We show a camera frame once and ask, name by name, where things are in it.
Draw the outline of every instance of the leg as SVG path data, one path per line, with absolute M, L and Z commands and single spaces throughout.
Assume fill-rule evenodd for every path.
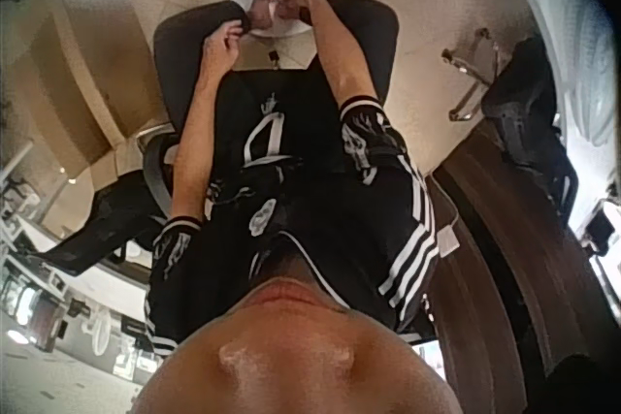
M 232 1 L 198 7 L 162 22 L 155 31 L 153 52 L 155 68 L 159 76 L 164 106 L 173 126 L 181 132 L 189 105 L 194 93 L 201 63 L 202 44 L 224 21 L 240 19 L 244 30 L 249 29 L 249 21 L 244 9 Z M 225 81 L 235 80 L 226 77 Z M 237 86 L 227 83 L 218 92 L 220 99 L 231 100 L 231 92 Z
M 397 48 L 399 21 L 395 12 L 376 0 L 328 0 L 343 24 L 356 38 L 367 59 L 377 97 L 385 101 L 390 86 L 392 66 Z M 304 21 L 309 12 L 301 12 Z M 320 73 L 321 64 L 315 57 L 309 71 Z

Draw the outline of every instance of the man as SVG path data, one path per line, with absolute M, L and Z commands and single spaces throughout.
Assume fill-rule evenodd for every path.
M 260 86 L 229 71 L 249 24 L 269 24 L 266 5 L 249 21 L 215 4 L 156 33 L 182 136 L 146 302 L 167 360 L 135 411 L 460 412 L 398 336 L 438 247 L 423 178 L 381 106 L 396 17 L 372 0 L 278 0 L 277 15 L 311 22 L 318 60 L 257 102 Z M 191 16 L 202 25 L 181 33 Z M 191 55 L 188 38 L 208 34 Z

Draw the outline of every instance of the chair armrest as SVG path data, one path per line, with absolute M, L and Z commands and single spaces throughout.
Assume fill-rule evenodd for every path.
M 173 182 L 166 176 L 164 156 L 168 149 L 179 144 L 176 133 L 164 133 L 154 136 L 147 144 L 143 159 L 143 172 L 148 190 L 153 199 L 168 217 L 171 211 Z

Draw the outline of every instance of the lips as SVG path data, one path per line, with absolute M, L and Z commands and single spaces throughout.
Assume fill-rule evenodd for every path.
M 334 309 L 317 292 L 290 279 L 276 278 L 254 290 L 246 298 L 242 307 L 274 302 L 294 302 Z

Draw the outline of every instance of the white label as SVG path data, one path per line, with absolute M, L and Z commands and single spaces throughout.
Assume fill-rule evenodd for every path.
M 450 224 L 438 231 L 438 249 L 440 250 L 440 257 L 446 257 L 458 247 L 459 240 Z

